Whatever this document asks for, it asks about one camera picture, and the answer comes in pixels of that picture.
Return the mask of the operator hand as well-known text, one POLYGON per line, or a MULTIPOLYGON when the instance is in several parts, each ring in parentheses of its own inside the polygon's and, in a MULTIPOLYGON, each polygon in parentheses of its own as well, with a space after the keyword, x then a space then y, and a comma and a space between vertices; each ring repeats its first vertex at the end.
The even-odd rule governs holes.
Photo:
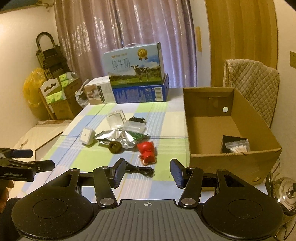
POLYGON ((9 198, 9 189, 14 187, 14 183, 12 180, 1 180, 0 186, 0 212, 2 213, 9 198))

